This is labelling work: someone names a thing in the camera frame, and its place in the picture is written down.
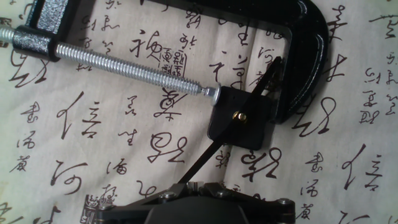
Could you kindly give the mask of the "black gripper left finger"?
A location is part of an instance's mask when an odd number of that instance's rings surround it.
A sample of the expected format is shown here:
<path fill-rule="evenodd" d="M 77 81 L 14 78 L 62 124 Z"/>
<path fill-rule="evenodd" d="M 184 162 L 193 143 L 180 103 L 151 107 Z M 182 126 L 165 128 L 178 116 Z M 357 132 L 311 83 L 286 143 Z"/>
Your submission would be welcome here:
<path fill-rule="evenodd" d="M 96 223 L 145 223 L 153 208 L 177 199 L 193 196 L 194 191 L 194 182 L 173 184 L 169 189 L 125 206 L 104 204 L 96 210 Z"/>

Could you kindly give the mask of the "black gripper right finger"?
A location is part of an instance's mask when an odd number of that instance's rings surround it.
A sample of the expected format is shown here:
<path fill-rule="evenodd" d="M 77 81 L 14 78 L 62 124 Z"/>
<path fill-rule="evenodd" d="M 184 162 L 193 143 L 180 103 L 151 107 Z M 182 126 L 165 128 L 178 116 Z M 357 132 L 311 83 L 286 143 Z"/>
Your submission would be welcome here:
<path fill-rule="evenodd" d="M 295 223 L 295 202 L 266 202 L 223 187 L 217 182 L 195 184 L 197 223 Z"/>

